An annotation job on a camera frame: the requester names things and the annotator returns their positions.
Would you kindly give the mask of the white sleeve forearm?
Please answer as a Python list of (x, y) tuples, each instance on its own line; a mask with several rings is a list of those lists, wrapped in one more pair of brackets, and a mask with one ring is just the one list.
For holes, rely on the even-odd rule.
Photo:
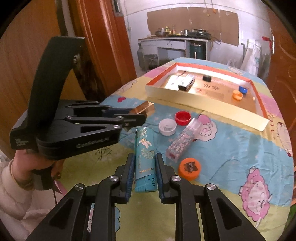
[(11, 173), (11, 165), (1, 163), (1, 221), (14, 240), (26, 240), (43, 218), (64, 196), (36, 190), (33, 178), (19, 182)]

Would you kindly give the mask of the person left hand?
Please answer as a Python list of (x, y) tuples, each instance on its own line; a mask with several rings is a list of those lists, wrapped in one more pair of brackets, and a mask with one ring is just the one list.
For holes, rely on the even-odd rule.
[(26, 150), (17, 150), (11, 165), (11, 173), (19, 182), (27, 181), (32, 176), (32, 170), (43, 170), (49, 167), (51, 177), (60, 176), (63, 170), (65, 159), (53, 161), (38, 153), (28, 153)]

